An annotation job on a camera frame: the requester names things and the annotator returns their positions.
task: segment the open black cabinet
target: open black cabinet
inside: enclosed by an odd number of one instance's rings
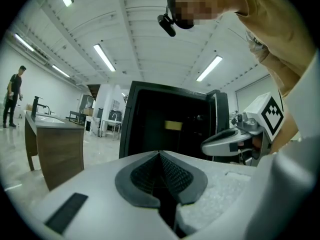
[[[119,158],[167,150],[211,160],[201,143],[229,128],[226,93],[207,94],[133,81],[123,119]]]

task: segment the kitchen island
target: kitchen island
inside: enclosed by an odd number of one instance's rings
[[[25,149],[31,171],[39,157],[42,174],[51,191],[84,170],[84,127],[48,114],[25,113]]]

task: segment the tan shirt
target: tan shirt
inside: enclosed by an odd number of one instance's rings
[[[311,62],[316,46],[295,7],[289,0],[246,0],[248,15],[240,21],[266,46],[249,48],[270,75],[285,97],[299,81]]]

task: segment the wooden panel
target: wooden panel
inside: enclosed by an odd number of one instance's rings
[[[37,129],[37,148],[48,189],[58,187],[84,170],[84,129]]]
[[[27,117],[25,117],[25,123],[24,123],[24,140],[25,140],[25,150],[26,150],[26,156],[28,159],[29,167],[31,171],[34,171],[34,164],[32,163],[32,157],[36,156],[38,154],[37,149],[37,136],[34,133],[34,130],[32,130],[29,121],[27,120]]]

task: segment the black pants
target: black pants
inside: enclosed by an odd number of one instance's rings
[[[7,123],[7,116],[8,116],[9,109],[10,109],[9,123],[10,124],[14,123],[14,112],[17,105],[17,101],[18,101],[18,96],[13,96],[12,99],[9,99],[9,98],[6,99],[6,103],[3,111],[3,124]]]

